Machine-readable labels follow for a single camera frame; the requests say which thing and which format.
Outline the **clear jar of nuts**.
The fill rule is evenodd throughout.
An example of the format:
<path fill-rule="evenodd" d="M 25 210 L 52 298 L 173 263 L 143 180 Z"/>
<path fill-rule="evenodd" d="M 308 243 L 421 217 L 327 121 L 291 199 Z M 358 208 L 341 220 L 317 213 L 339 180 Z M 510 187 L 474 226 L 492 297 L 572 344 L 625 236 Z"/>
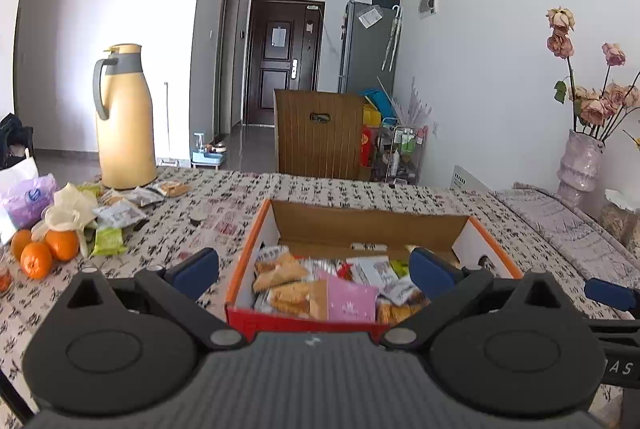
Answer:
<path fill-rule="evenodd" d="M 639 201 L 620 191 L 606 189 L 600 224 L 631 253 L 639 251 Z"/>

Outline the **dried pink roses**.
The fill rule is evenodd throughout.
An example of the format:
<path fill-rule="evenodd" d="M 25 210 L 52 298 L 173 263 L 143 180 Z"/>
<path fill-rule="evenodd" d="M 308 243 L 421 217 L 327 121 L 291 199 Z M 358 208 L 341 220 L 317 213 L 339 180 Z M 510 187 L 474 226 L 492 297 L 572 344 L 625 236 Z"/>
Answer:
<path fill-rule="evenodd" d="M 546 11 L 546 20 L 547 50 L 566 69 L 566 75 L 553 85 L 553 100 L 570 108 L 570 128 L 575 134 L 604 144 L 628 117 L 638 113 L 639 76 L 632 76 L 628 82 L 615 78 L 627 63 L 625 51 L 616 42 L 601 45 L 602 66 L 589 75 L 575 61 L 574 12 L 567 7 L 552 7 Z"/>

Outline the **orange fruit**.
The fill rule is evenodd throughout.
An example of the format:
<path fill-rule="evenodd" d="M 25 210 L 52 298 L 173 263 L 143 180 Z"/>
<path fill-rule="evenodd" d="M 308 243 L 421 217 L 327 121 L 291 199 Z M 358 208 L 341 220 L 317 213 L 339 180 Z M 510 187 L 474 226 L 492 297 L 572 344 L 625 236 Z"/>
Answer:
<path fill-rule="evenodd" d="M 53 267 L 51 250 L 43 241 L 33 241 L 23 249 L 20 264 L 23 273 L 29 279 L 44 279 Z"/>
<path fill-rule="evenodd" d="M 49 230 L 44 237 L 44 242 L 51 250 L 53 257 L 58 261 L 73 260 L 79 253 L 79 241 L 75 231 Z"/>

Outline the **pink textured vase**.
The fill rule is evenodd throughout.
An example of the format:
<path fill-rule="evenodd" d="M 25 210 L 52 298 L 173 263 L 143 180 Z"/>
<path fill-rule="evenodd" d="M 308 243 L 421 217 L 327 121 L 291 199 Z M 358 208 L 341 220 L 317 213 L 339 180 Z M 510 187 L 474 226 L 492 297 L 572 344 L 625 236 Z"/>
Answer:
<path fill-rule="evenodd" d="M 565 151 L 560 160 L 558 194 L 570 206 L 580 207 L 585 197 L 597 185 L 602 157 L 603 142 L 570 130 Z"/>

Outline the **patterned calligraphy tablecloth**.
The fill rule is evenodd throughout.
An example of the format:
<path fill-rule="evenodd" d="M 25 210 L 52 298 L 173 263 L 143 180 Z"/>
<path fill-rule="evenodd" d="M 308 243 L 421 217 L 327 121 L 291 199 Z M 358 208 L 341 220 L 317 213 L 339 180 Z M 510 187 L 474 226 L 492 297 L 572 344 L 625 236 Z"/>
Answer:
<path fill-rule="evenodd" d="M 18 275 L 1 306 L 1 396 L 26 428 L 597 428 L 603 352 L 586 282 L 492 193 L 163 169 L 188 188 L 151 206 L 120 256 Z M 470 215 L 523 272 L 482 262 L 402 321 L 366 331 L 231 327 L 224 299 L 267 200 Z M 203 248 L 219 279 L 198 300 L 164 280 Z"/>

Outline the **dark brown entrance door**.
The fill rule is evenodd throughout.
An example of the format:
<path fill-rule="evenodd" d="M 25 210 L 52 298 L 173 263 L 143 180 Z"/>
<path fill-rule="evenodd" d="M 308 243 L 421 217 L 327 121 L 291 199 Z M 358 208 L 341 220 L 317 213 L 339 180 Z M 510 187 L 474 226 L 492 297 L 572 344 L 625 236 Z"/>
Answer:
<path fill-rule="evenodd" d="M 277 90 L 317 88 L 323 11 L 321 1 L 252 0 L 244 123 L 273 125 Z"/>

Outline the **cream plastic bag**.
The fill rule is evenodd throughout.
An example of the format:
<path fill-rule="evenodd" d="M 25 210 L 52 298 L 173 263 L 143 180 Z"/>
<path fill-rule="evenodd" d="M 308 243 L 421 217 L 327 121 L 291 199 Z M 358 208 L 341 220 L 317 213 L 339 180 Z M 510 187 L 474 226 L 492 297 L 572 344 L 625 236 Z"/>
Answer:
<path fill-rule="evenodd" d="M 32 227 L 32 240 L 43 241 L 50 231 L 72 232 L 77 235 L 79 253 L 87 257 L 89 249 L 84 231 L 96 219 L 94 211 L 98 206 L 96 194 L 67 183 L 54 193 L 53 204 L 43 210 L 41 220 Z"/>

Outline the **yellow thermos jug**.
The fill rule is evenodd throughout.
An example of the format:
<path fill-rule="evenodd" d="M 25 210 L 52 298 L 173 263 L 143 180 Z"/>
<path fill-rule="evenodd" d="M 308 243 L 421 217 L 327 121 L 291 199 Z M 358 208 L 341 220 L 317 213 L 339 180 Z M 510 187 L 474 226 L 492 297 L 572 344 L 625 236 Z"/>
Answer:
<path fill-rule="evenodd" d="M 101 177 L 116 190 L 146 186 L 157 177 L 153 103 L 141 50 L 137 44 L 111 46 L 93 70 Z"/>

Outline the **pink grey folded blanket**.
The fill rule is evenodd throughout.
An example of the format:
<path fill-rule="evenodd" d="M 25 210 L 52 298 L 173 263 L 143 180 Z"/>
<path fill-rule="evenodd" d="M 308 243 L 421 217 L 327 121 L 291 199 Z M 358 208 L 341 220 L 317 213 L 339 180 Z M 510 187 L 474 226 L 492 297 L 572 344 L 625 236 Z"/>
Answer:
<path fill-rule="evenodd" d="M 579 208 L 547 190 L 516 183 L 492 192 L 497 200 L 536 231 L 585 280 L 639 288 L 639 260 Z"/>

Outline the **small green packet far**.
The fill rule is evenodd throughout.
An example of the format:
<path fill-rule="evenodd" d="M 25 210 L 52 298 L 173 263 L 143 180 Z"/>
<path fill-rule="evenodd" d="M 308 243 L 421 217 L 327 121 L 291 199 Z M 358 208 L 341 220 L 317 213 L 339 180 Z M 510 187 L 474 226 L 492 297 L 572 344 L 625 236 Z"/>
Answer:
<path fill-rule="evenodd" d="M 94 237 L 91 257 L 111 257 L 125 253 L 127 247 L 120 227 L 99 227 Z"/>

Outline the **white label snack packet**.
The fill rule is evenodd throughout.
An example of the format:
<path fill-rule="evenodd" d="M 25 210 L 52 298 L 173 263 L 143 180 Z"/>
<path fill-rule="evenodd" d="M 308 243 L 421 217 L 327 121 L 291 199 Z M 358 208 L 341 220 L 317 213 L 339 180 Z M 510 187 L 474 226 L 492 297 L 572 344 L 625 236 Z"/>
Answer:
<path fill-rule="evenodd" d="M 349 258 L 346 263 L 355 283 L 375 287 L 383 297 L 388 297 L 399 279 L 387 256 Z"/>

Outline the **purple tissue pack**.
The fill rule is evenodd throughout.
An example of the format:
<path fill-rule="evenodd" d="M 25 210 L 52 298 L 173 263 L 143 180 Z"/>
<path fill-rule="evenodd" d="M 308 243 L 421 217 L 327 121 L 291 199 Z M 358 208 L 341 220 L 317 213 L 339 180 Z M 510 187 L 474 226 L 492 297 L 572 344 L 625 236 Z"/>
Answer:
<path fill-rule="evenodd" d="M 44 209 L 53 204 L 57 190 L 52 174 L 24 180 L 1 193 L 1 206 L 16 230 L 27 229 L 40 220 Z"/>

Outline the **long green snack bar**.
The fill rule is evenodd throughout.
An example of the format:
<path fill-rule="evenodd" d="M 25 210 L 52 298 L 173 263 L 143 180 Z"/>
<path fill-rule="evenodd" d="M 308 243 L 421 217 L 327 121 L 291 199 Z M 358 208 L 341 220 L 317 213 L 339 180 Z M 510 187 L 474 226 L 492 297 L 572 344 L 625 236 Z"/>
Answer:
<path fill-rule="evenodd" d="M 407 261 L 390 260 L 390 266 L 399 277 L 399 279 L 402 279 L 409 274 L 409 264 Z"/>

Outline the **red cardboard pumpkin box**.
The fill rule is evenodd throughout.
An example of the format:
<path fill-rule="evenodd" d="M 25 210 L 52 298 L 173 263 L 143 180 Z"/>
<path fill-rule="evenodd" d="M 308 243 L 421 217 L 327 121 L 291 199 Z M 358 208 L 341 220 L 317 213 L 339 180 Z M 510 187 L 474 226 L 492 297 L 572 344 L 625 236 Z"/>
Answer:
<path fill-rule="evenodd" d="M 276 247 L 303 262 L 347 264 L 349 275 L 368 286 L 382 286 L 395 275 L 395 267 L 408 267 L 416 247 L 458 269 L 477 269 L 487 262 L 499 277 L 523 276 L 484 225 L 470 215 L 415 215 L 267 200 L 250 228 L 224 299 L 228 324 L 247 339 L 261 331 L 366 331 L 378 338 L 386 330 L 374 319 L 316 321 L 256 310 L 255 264 Z"/>

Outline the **grey refrigerator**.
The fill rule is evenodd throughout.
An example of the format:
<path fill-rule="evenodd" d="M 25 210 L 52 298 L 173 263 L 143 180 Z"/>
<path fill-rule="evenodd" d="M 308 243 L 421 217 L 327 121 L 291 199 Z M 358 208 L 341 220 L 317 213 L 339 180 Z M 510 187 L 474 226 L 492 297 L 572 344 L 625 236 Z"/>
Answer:
<path fill-rule="evenodd" d="M 398 0 L 349 0 L 342 28 L 338 91 L 394 91 Z"/>

